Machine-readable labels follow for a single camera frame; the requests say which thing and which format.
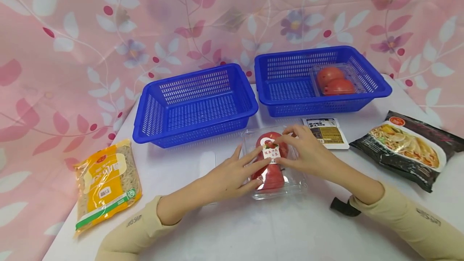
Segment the beige arm sleeve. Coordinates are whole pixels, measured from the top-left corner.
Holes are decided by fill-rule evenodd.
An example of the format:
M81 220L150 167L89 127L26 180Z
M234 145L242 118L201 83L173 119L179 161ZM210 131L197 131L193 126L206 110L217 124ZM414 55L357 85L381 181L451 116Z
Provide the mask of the beige arm sleeve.
M351 196L349 203L380 222L430 261L464 261L464 235L442 218L409 200L390 185L382 183L384 196L366 205Z
M137 261L138 253L172 231L176 225L164 226L156 215L160 198L155 197L108 233L98 248L95 261Z

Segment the black package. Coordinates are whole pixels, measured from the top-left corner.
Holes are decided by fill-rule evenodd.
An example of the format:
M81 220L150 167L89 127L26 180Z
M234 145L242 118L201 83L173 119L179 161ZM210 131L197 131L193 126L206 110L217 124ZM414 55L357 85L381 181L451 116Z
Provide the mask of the black package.
M393 111L350 145L428 193L448 160L464 151L464 139Z

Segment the green label strip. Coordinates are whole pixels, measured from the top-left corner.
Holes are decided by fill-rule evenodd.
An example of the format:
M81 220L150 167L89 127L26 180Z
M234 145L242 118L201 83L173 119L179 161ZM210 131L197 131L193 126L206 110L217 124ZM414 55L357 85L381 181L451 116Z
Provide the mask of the green label strip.
M110 212L111 210L114 210L116 207L120 206L121 204L127 202L129 199L133 198L135 196L135 189L132 189L130 191L127 191L125 196L120 199L119 201L107 206L106 208L102 210L98 210L98 212L94 213L93 215L88 216L87 218L83 219L82 221L77 222L76 224L76 230L78 230L80 227L83 227L93 221L94 219L99 218L100 216L104 215L107 212Z

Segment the basket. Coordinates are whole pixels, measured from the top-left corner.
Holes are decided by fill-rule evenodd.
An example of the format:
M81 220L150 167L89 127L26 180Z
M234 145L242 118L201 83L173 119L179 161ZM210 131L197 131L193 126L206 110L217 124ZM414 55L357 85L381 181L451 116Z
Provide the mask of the basket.
M322 96L314 79L315 69L343 63L344 73L356 93ZM338 46L312 50L261 54L255 58L259 100L271 117L355 112L377 97L387 97L392 88L355 48Z
M257 111L240 66L217 66L144 87L132 136L137 143L168 148L244 129Z

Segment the dried noodle package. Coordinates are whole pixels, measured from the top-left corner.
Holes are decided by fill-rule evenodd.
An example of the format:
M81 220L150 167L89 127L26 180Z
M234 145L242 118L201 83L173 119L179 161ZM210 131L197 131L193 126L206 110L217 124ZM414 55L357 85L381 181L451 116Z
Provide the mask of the dried noodle package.
M142 194L129 139L93 154L76 166L76 174L76 236L132 206Z
M448 160L464 151L464 139L393 111L384 123L350 145L428 193Z

